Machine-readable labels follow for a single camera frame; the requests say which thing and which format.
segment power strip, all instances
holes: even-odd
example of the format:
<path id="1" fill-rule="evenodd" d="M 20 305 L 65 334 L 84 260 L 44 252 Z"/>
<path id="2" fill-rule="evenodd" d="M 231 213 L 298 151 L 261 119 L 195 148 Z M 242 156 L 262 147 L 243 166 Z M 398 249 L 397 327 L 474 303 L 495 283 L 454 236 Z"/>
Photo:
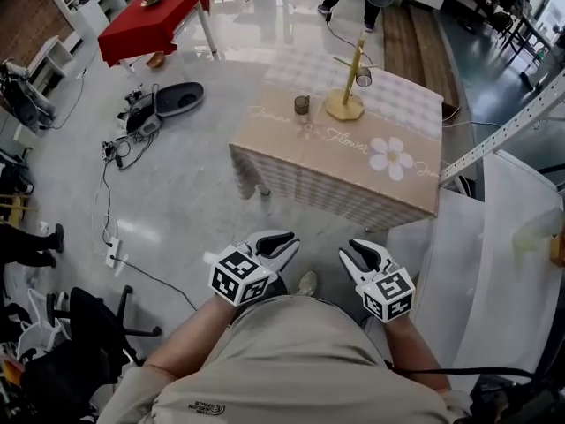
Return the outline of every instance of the power strip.
<path id="1" fill-rule="evenodd" d="M 115 258 L 119 257 L 117 252 L 122 245 L 122 241 L 119 238 L 112 237 L 109 243 L 111 246 L 108 247 L 108 253 L 106 254 L 106 265 L 113 269 L 116 266 L 116 260 L 112 259 L 110 256 L 114 256 Z"/>

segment small cup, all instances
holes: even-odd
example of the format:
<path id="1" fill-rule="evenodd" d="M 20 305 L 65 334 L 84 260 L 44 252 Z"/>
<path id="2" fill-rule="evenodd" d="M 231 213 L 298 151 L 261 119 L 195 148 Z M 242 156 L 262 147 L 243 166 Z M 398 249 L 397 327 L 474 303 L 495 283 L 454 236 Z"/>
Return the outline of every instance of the small cup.
<path id="1" fill-rule="evenodd" d="M 355 81 L 362 87 L 368 87 L 373 83 L 373 78 L 371 77 L 371 70 L 368 67 L 360 67 L 357 69 L 355 74 Z"/>
<path id="2" fill-rule="evenodd" d="M 297 115 L 307 115 L 310 111 L 310 96 L 300 95 L 294 100 L 294 111 Z"/>

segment red table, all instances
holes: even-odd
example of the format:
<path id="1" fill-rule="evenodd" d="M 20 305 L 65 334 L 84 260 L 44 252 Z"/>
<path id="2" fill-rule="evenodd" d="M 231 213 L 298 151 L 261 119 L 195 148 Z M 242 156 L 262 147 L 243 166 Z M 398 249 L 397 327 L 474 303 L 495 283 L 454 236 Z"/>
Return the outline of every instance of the red table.
<path id="1" fill-rule="evenodd" d="M 210 50 L 216 52 L 204 13 L 210 12 L 210 0 L 162 0 L 146 7 L 141 6 L 141 2 L 131 2 L 98 37 L 102 58 L 109 66 L 120 63 L 137 79 L 125 59 L 155 52 L 169 54 L 177 50 L 173 43 L 175 32 L 188 22 L 188 16 L 194 10 L 198 11 Z"/>

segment red tablecloth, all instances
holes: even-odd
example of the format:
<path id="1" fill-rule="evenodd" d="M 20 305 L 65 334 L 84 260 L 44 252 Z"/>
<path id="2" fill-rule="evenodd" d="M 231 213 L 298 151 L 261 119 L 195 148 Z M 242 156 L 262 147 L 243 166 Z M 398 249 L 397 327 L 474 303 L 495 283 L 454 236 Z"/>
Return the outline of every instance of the red tablecloth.
<path id="1" fill-rule="evenodd" d="M 113 66 L 119 60 L 177 50 L 172 43 L 175 28 L 196 8 L 200 0 L 162 0 L 153 6 L 141 6 L 134 0 L 98 37 L 103 60 Z M 201 0 L 210 12 L 210 0 Z"/>

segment floor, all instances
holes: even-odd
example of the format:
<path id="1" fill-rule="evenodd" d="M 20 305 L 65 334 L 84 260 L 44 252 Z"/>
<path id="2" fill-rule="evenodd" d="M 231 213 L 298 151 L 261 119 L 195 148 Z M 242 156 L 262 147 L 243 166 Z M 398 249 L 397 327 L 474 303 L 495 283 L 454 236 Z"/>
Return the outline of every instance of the floor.
<path id="1" fill-rule="evenodd" d="M 230 243 L 265 229 L 296 232 L 302 246 L 282 276 L 292 290 L 308 269 L 320 275 L 319 296 L 331 299 L 352 315 L 365 315 L 353 285 L 341 267 L 337 250 L 348 239 L 384 243 L 382 234 L 367 235 L 364 228 L 324 211 L 275 196 L 237 195 L 227 144 L 239 120 L 260 87 L 262 76 L 277 48 L 297 46 L 347 57 L 352 48 L 336 39 L 317 14 L 321 0 L 212 0 L 210 25 L 218 46 L 212 57 L 198 20 L 177 38 L 179 54 L 168 58 L 158 72 L 134 65 L 149 87 L 183 81 L 178 61 L 192 80 L 202 83 L 206 100 L 197 110 L 167 120 L 153 146 L 128 171 L 112 163 L 106 179 L 111 189 L 109 232 L 123 244 L 119 255 L 182 289 L 201 306 L 212 292 L 207 287 L 209 266 L 205 252 L 218 253 Z M 334 31 L 355 41 L 362 28 L 362 0 L 343 0 L 331 22 Z M 381 21 L 365 44 L 366 53 L 383 65 Z M 102 141 L 114 137 L 115 115 L 134 83 L 120 67 L 103 63 L 94 42 L 76 52 L 76 73 L 63 80 L 50 98 L 63 122 L 80 91 L 79 73 L 86 67 L 83 95 L 59 131 L 45 133 L 29 157 L 34 177 L 34 200 L 40 210 L 27 216 L 26 227 L 38 232 L 40 221 L 61 223 L 66 232 L 65 252 L 56 269 L 30 269 L 12 264 L 6 286 L 13 299 L 26 302 L 26 288 L 40 292 L 69 291 L 80 286 L 103 297 L 116 309 L 124 285 L 133 287 L 126 326 L 168 335 L 193 310 L 182 296 L 130 268 L 116 270 L 104 264 L 102 219 L 107 212 L 107 190 L 102 185 Z M 132 147 L 132 154 L 140 146 Z M 161 339 L 134 338 L 148 354 Z"/>
<path id="2" fill-rule="evenodd" d="M 532 63 L 531 56 L 522 53 L 508 65 L 510 58 L 514 56 L 514 50 L 508 47 L 502 51 L 502 41 L 498 41 L 498 34 L 490 26 L 477 26 L 477 34 L 472 35 L 458 25 L 458 17 L 453 13 L 439 12 L 438 19 L 453 52 L 456 73 L 468 104 L 468 114 L 462 115 L 455 122 L 472 120 L 506 124 L 535 97 L 519 78 L 519 73 Z M 528 73 L 533 71 L 533 67 L 527 70 Z M 447 144 L 448 136 L 463 130 L 469 129 L 464 126 L 446 129 L 444 145 Z M 479 144 L 496 130 L 498 128 L 492 125 L 472 125 L 473 145 Z M 562 149 L 564 142 L 563 123 L 541 121 L 514 138 L 504 149 L 532 168 L 541 169 L 565 163 Z M 565 180 L 565 173 L 554 173 L 548 177 L 559 183 Z"/>

